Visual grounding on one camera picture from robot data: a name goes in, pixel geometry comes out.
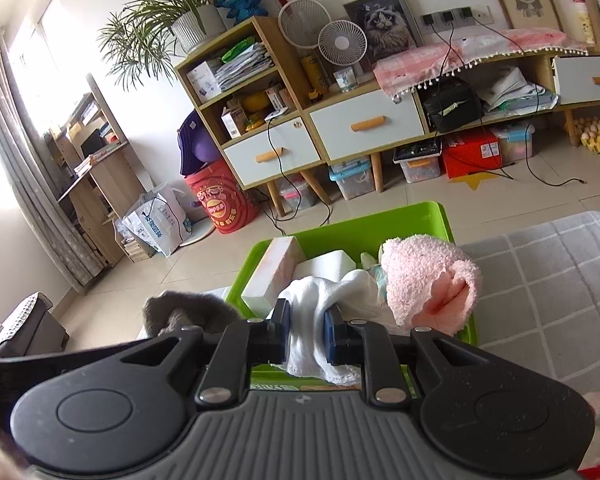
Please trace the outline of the white cup on cabinet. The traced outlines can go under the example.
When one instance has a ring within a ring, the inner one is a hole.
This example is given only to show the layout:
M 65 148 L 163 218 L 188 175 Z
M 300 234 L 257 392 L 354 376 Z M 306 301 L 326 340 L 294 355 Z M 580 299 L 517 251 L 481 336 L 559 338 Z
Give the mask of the white cup on cabinet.
M 341 92 L 349 92 L 358 86 L 358 78 L 351 66 L 340 68 L 334 73 L 336 84 Z

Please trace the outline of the white desk fan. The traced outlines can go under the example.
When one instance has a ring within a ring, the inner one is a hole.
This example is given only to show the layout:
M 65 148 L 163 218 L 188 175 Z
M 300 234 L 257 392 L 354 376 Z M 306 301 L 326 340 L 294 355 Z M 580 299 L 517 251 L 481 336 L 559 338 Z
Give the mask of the white desk fan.
M 352 66 L 366 55 L 367 38 L 363 29 L 351 21 L 331 21 L 318 34 L 317 49 L 332 65 Z
M 321 30 L 331 21 L 326 8 L 316 0 L 290 0 L 280 9 L 277 18 L 283 37 L 303 50 L 317 47 Z

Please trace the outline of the wooden cabinet with drawers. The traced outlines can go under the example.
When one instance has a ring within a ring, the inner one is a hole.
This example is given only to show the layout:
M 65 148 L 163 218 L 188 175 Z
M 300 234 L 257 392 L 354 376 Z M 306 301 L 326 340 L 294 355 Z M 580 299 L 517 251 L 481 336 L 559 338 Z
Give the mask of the wooden cabinet with drawers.
M 247 38 L 262 42 L 274 65 L 201 103 L 186 74 Z M 477 70 L 493 70 L 505 62 L 517 63 L 528 81 L 554 92 L 558 97 L 555 108 L 565 115 L 577 107 L 600 102 L 599 47 L 588 47 L 588 55 L 548 52 L 496 58 L 457 75 L 474 79 Z M 312 87 L 300 56 L 272 18 L 250 18 L 224 32 L 191 53 L 175 71 L 213 142 L 245 190 L 259 185 L 272 188 L 284 174 L 306 177 L 310 169 L 321 164 L 333 165 L 364 155 L 378 167 L 381 152 L 422 140 L 431 133 L 420 102 L 420 92 L 427 88 L 393 100 L 373 75 L 371 81 L 352 91 L 332 92 L 313 103 Z M 289 93 L 289 110 L 262 126 L 231 136 L 221 120 L 224 105 L 276 84 Z

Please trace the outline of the grey knit cloth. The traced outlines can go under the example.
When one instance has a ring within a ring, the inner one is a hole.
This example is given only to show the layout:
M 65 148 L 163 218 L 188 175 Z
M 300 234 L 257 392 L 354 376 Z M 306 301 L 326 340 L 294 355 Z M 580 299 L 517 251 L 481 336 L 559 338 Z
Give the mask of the grey knit cloth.
M 144 330 L 148 337 L 185 326 L 199 326 L 207 334 L 222 334 L 227 326 L 241 319 L 239 312 L 223 299 L 198 292 L 166 290 L 148 298 L 143 306 Z

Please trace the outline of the white foam block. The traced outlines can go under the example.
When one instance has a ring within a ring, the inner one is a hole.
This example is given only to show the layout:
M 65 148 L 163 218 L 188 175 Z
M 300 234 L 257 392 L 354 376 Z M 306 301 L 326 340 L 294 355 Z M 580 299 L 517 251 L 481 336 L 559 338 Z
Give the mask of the white foam block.
M 314 278 L 339 282 L 346 274 L 355 269 L 355 261 L 343 250 L 338 249 L 299 263 L 294 269 L 292 278 L 301 280 L 308 276 L 314 276 Z

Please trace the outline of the grey checked table cloth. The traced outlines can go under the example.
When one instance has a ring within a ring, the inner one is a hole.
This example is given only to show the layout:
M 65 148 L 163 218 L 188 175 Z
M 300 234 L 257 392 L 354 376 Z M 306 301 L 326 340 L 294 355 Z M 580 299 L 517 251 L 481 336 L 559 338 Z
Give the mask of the grey checked table cloth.
M 463 246 L 480 266 L 478 345 L 600 391 L 600 211 Z

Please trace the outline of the black bag in cabinet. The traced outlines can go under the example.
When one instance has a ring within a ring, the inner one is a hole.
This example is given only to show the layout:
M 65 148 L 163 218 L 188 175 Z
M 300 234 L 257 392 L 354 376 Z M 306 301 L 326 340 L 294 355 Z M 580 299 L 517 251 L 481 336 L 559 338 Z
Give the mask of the black bag in cabinet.
M 428 124 L 437 133 L 448 133 L 478 120 L 482 103 L 468 82 L 455 76 L 434 82 L 420 92 Z

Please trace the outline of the white box on shelf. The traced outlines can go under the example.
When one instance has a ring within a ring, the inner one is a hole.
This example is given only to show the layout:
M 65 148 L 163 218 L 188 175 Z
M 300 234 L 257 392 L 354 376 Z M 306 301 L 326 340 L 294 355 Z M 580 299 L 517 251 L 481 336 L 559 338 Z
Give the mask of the white box on shelf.
M 222 62 L 219 58 L 212 58 L 200 63 L 186 74 L 201 103 L 208 102 L 222 93 L 215 78 L 221 66 Z

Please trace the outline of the white cloth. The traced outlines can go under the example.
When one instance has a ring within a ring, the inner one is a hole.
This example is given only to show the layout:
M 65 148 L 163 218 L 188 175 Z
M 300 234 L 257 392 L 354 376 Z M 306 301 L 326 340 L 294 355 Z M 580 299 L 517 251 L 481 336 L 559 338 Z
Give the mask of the white cloth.
M 353 270 L 338 282 L 307 276 L 291 282 L 280 296 L 290 305 L 290 332 L 286 361 L 279 368 L 294 377 L 318 378 L 339 387 L 361 382 L 357 367 L 333 366 L 327 361 L 324 317 L 333 306 L 340 309 L 345 320 L 360 318 L 396 327 L 376 281 L 364 270 Z

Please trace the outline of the stack of papers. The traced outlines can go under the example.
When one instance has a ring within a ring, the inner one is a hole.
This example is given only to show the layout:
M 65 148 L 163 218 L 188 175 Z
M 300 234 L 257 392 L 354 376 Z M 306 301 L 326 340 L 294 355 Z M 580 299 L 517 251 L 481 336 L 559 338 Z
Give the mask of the stack of papers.
M 222 92 L 230 90 L 243 81 L 268 70 L 274 65 L 271 55 L 262 42 L 252 44 L 236 58 L 223 64 L 214 75 Z

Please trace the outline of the potted green plant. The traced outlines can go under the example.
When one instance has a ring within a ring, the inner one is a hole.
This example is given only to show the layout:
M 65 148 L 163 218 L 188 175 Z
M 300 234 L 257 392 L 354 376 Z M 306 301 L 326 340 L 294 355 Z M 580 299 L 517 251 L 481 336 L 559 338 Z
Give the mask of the potted green plant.
M 175 22 L 187 13 L 201 21 L 199 9 L 212 0 L 130 0 L 109 14 L 99 29 L 99 50 L 116 84 L 129 91 L 147 78 L 174 77 Z

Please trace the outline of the framed cat picture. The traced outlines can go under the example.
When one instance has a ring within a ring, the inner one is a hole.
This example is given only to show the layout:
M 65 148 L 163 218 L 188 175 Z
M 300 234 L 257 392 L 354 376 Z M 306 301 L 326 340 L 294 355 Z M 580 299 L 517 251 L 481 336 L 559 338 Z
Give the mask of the framed cat picture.
M 370 65 L 424 44 L 406 0 L 354 0 L 344 10 L 363 29 Z

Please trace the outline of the pink lace cabinet cloth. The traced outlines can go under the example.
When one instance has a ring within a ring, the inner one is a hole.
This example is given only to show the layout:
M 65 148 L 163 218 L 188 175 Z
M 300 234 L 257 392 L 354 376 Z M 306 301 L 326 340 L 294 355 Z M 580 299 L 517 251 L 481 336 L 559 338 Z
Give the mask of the pink lace cabinet cloth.
M 548 52 L 588 55 L 588 47 L 547 27 L 496 30 L 383 58 L 376 63 L 374 76 L 390 99 L 400 100 L 404 94 L 426 89 L 441 78 L 496 58 Z

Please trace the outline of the white desk fan front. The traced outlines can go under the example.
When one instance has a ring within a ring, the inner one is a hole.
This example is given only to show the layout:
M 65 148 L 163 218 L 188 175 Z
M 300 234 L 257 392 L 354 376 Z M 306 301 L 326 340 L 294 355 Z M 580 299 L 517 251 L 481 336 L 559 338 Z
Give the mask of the white desk fan front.
M 317 49 L 332 65 L 352 66 L 366 55 L 367 38 L 363 29 L 351 21 L 331 21 L 318 34 Z

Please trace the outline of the grey curtain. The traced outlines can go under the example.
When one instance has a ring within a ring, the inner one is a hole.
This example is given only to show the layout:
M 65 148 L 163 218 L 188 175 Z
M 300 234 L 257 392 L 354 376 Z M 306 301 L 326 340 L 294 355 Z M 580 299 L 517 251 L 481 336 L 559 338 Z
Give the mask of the grey curtain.
M 72 289 L 83 294 L 104 266 L 58 204 L 50 152 L 33 128 L 0 29 L 0 157 L 18 206 L 46 254 Z

